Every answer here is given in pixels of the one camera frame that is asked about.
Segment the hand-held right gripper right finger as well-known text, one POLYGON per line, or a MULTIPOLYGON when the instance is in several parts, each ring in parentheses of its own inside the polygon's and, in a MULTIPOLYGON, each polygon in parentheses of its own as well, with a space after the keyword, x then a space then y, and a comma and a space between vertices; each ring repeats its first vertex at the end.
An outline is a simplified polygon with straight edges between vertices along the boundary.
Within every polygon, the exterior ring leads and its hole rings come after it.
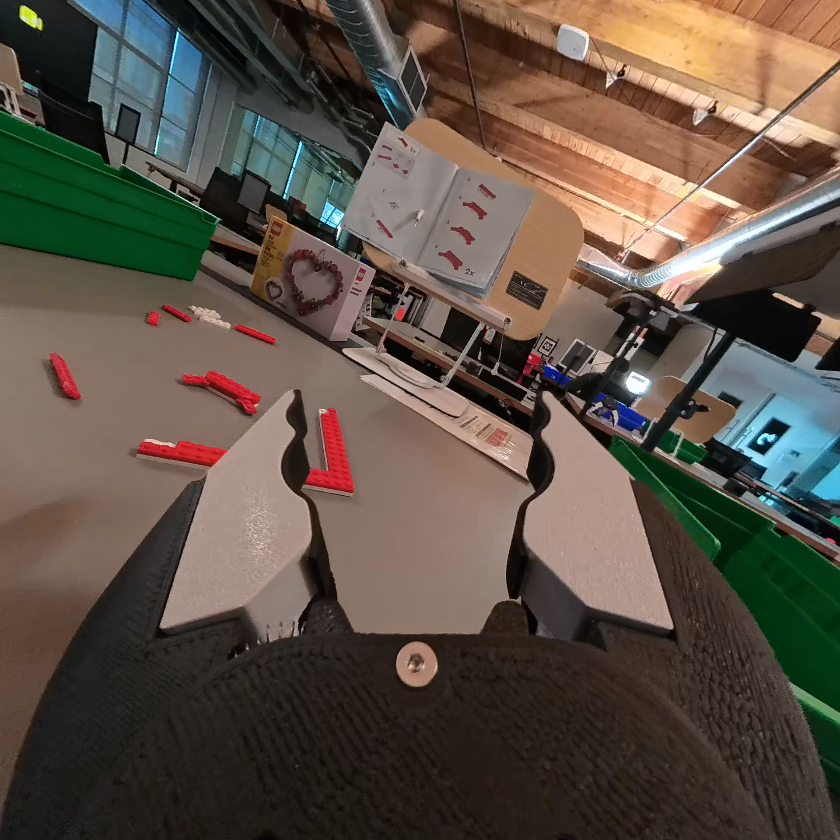
POLYGON ((583 638, 599 622, 668 636, 674 620, 632 477, 551 392, 538 394, 532 420, 510 598, 548 638, 583 638))

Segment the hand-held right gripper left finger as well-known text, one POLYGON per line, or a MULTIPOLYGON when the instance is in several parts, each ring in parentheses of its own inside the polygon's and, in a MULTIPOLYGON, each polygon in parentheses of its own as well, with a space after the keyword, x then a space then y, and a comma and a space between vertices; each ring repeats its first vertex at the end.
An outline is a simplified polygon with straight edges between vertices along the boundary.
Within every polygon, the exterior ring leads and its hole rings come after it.
POLYGON ((237 622, 247 643, 305 634, 337 588, 309 476, 308 421, 290 390, 211 467, 161 615, 166 637, 237 622))

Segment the narrow red lego plate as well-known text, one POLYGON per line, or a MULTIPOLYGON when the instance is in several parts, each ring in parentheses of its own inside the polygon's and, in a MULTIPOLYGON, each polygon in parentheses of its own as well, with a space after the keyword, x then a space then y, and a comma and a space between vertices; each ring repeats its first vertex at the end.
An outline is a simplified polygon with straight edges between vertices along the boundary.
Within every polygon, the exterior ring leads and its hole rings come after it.
POLYGON ((49 363, 63 396, 73 401, 79 401, 81 399, 81 392, 67 361, 58 353, 50 353, 49 363))

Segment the red and white lego assembly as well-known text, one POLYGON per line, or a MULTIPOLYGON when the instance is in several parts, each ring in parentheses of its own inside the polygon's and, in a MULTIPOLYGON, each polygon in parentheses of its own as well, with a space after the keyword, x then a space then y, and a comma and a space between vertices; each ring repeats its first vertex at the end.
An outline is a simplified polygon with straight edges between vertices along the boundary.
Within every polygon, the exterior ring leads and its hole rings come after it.
POLYGON ((146 438, 135 450, 135 457, 194 469, 209 469, 225 454, 225 448, 179 440, 176 443, 146 438))

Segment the red lego arch assembly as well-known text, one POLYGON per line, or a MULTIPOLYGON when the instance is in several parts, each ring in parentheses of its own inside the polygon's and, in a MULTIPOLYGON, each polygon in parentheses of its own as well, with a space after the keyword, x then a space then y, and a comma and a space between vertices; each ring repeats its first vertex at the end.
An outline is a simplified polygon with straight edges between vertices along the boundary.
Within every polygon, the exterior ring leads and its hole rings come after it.
POLYGON ((258 412, 261 394, 217 371, 207 371, 204 374, 182 374, 180 381, 184 385, 202 387, 223 397, 249 416, 256 415, 258 412))

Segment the lego set box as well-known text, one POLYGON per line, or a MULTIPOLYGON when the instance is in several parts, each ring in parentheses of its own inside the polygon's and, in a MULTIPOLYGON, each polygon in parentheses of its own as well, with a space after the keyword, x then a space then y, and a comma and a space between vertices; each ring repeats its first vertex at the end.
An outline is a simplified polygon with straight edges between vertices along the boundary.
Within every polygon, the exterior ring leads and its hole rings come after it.
POLYGON ((350 338, 375 268, 270 216, 250 291, 331 342, 350 338))

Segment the lego instruction booklet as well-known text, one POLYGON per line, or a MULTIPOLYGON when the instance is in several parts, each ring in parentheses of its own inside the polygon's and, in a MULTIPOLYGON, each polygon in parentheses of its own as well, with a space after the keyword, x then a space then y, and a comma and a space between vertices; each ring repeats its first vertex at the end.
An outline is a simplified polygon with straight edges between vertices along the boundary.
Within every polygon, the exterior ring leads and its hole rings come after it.
POLYGON ((383 126, 342 229, 397 260, 486 299, 534 190, 447 160, 383 126))

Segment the white sheet with red print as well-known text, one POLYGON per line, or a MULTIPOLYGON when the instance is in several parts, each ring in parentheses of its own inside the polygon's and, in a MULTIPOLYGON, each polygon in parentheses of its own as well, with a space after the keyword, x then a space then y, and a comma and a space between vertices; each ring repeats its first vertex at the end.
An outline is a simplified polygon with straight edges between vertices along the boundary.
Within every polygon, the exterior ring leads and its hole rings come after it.
POLYGON ((520 479, 528 479, 532 437, 527 432, 472 402, 467 402, 466 409, 459 415, 451 417, 377 374, 364 374, 360 380, 505 467, 520 479))

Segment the wooden book stand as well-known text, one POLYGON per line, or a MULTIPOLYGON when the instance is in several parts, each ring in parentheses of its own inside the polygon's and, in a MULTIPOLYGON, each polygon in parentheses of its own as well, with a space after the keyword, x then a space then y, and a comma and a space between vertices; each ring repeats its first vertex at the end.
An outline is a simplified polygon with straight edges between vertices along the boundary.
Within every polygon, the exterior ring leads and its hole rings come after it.
POLYGON ((462 311, 456 297, 469 299, 464 314, 477 320, 481 308, 509 317, 500 346, 504 364, 524 363, 540 334, 548 326, 584 243, 584 228, 577 214, 545 192, 534 175, 519 172, 512 163, 498 159, 476 143, 430 118, 416 119, 407 135, 429 150, 477 172, 535 189, 497 279, 485 301, 457 292, 436 290, 432 296, 462 311))

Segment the large glass window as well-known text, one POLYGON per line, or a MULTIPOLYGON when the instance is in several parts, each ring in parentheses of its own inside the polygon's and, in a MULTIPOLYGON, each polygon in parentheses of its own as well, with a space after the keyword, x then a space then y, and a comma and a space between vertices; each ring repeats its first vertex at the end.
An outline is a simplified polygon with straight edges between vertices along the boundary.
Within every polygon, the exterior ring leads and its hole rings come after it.
POLYGON ((322 224, 338 228, 360 177, 351 161, 243 106, 234 105, 219 166, 252 172, 283 200, 295 198, 322 224))
POLYGON ((141 1, 70 3, 98 28, 89 99, 116 136, 122 105, 140 115, 135 145, 186 171, 212 65, 183 32, 141 1))

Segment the black wall poster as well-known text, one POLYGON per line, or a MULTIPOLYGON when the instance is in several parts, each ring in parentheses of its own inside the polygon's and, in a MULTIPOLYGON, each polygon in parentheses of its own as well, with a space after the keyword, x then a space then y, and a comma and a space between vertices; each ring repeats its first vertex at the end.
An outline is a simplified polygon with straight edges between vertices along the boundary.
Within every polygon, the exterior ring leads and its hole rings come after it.
POLYGON ((748 443, 748 450, 754 454, 765 456, 776 446, 791 426, 777 417, 768 420, 758 433, 748 443))

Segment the raised desk black frame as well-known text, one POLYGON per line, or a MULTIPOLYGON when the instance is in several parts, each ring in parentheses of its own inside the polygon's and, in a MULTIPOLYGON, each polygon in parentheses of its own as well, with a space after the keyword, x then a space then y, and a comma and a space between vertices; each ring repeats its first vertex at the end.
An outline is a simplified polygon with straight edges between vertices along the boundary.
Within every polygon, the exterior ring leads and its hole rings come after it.
POLYGON ((827 312, 819 301, 801 304, 778 299, 774 289, 819 277, 838 255, 838 217, 814 216, 767 234, 755 245, 737 249, 689 300, 693 315, 722 332, 708 357, 649 429, 642 448, 654 452, 666 433, 694 402, 694 396, 736 340, 750 343, 783 361, 793 362, 813 337, 827 312))

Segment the silver spiral duct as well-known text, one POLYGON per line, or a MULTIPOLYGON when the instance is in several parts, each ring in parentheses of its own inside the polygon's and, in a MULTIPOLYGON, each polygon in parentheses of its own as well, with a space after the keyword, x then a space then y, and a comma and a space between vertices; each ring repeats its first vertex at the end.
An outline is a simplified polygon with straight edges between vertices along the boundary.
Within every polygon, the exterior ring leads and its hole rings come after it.
POLYGON ((646 269, 629 269, 594 247, 584 245, 574 267, 624 288, 649 289, 716 264, 721 257, 790 228, 821 219, 838 207, 839 170, 820 176, 764 210, 745 217, 698 245, 646 269))

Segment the silver duct with grille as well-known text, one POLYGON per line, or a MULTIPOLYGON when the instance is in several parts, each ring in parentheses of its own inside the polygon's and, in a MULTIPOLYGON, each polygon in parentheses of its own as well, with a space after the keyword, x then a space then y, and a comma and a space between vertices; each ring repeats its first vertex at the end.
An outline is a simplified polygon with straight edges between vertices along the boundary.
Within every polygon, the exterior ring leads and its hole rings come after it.
POLYGON ((427 76, 410 42, 392 30, 383 3, 328 1, 327 6, 391 122, 406 130, 424 118, 427 76))

